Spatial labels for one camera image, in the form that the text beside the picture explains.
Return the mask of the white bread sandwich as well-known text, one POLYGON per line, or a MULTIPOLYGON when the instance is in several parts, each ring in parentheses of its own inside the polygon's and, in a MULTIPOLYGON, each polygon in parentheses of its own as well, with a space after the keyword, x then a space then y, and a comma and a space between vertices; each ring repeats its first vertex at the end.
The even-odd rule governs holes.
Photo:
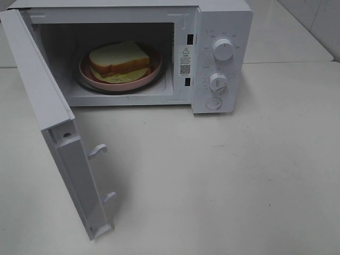
POLYGON ((91 75, 111 84, 137 81, 152 72, 149 55, 133 41, 94 49, 89 62, 91 75))

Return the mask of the pink round plate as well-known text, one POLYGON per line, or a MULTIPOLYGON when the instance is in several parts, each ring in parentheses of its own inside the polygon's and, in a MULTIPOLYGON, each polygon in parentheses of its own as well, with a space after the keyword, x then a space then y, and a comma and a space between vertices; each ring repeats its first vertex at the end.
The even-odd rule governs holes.
POLYGON ((79 60, 75 74, 81 76, 80 84, 87 90, 120 95, 152 86, 165 71, 164 57, 159 50, 130 40, 88 51, 79 60))

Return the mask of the white microwave door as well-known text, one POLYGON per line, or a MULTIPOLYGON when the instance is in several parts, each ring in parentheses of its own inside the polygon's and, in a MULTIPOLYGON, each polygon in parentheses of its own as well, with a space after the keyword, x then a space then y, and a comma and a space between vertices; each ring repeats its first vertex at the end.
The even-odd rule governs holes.
POLYGON ((86 152, 75 116, 36 43, 26 11, 1 12, 1 22, 42 136, 71 196, 89 239, 111 229, 89 160, 106 152, 105 144, 86 152))

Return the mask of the glass microwave turntable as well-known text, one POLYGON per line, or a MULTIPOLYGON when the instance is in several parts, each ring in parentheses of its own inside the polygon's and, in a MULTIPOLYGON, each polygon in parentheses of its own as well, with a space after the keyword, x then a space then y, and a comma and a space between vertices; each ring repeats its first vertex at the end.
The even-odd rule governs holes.
POLYGON ((152 72, 137 81, 111 84, 95 79, 91 75, 88 55, 84 56, 79 61, 79 64, 74 68, 73 77, 82 88, 96 94, 133 94, 156 85, 157 82, 163 79, 163 76, 166 73, 166 66, 163 61, 162 55, 159 52, 151 52, 148 55, 150 57, 152 72))

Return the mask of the lower white timer knob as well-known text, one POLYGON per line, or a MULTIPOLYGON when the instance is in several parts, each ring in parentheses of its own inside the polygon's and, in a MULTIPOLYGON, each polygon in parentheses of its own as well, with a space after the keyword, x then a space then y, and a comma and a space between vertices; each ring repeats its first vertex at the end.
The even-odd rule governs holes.
POLYGON ((209 88, 212 92, 220 92, 228 88, 228 79, 223 73, 213 73, 209 77, 209 88))

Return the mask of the white microwave oven body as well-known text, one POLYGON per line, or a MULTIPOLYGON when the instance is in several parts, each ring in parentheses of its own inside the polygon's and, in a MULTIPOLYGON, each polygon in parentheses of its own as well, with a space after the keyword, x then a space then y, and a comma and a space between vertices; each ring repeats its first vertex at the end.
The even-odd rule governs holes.
POLYGON ((196 114, 228 113, 234 108, 253 13, 245 1, 16 1, 8 10, 26 11, 32 35, 45 51, 69 107, 190 105, 196 114), (234 54, 213 55, 216 39, 227 37, 234 54), (156 85, 131 94, 102 95, 82 88, 74 68, 88 51, 121 41, 159 50, 166 66, 156 85), (212 92, 209 77, 223 73, 228 88, 212 92), (218 97, 217 110, 206 107, 218 97))

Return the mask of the upper white power knob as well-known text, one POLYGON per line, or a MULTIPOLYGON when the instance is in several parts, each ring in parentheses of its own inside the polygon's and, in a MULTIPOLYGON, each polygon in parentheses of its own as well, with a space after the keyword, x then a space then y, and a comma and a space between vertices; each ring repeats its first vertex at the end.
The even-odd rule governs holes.
POLYGON ((212 45, 212 51, 216 60, 227 61, 234 54, 234 43, 227 37, 218 38, 212 45))

